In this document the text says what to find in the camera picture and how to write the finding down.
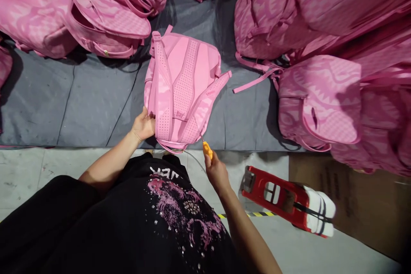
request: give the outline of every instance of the black strap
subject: black strap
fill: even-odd
[[[300,210],[302,212],[306,212],[309,215],[317,217],[318,220],[320,220],[322,222],[321,230],[318,233],[319,235],[323,234],[326,223],[332,223],[331,218],[325,217],[325,212],[326,212],[325,201],[323,200],[323,198],[321,198],[321,200],[324,202],[324,209],[322,210],[322,203],[321,203],[319,212],[316,212],[316,211],[314,211],[310,208],[307,208],[306,206],[303,206],[300,203],[294,202],[294,207],[295,208],[297,208],[298,210]]]

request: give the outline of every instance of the black shirt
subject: black shirt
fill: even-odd
[[[241,273],[177,157],[132,158],[105,198],[58,176],[0,223],[0,273]]]

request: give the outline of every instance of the concrete floor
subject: concrete floor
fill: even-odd
[[[108,149],[23,149],[0,150],[0,221],[23,204],[37,190],[57,175],[78,178],[82,172]],[[203,153],[189,152],[204,165]],[[143,153],[137,150],[133,156]],[[235,191],[248,165],[268,171],[288,180],[286,153],[244,153],[221,151],[219,158],[227,165],[229,179]],[[155,152],[161,157],[161,151]],[[193,186],[219,213],[223,207],[198,163],[187,153],[179,155],[186,166]],[[264,209],[239,193],[246,211]],[[398,264],[359,241],[336,231],[334,237],[324,239],[295,229],[282,218],[251,217],[262,234],[284,273],[393,273]]]

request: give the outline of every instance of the person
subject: person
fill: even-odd
[[[178,157],[131,158],[147,109],[78,180],[57,176],[0,223],[0,273],[281,273],[215,152],[205,157],[231,237]]]

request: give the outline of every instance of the pile of backpacks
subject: pile of backpacks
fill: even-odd
[[[17,48],[52,58],[78,44],[102,57],[128,58],[150,35],[148,18],[166,4],[0,2],[0,31]],[[271,78],[285,138],[366,173],[411,176],[411,0],[238,0],[233,14],[236,58],[263,72],[234,92]],[[0,86],[10,69],[1,48]],[[171,138],[165,135],[164,144]]]
[[[264,72],[235,92],[270,77],[285,138],[411,176],[411,0],[238,0],[234,31],[237,59]]]

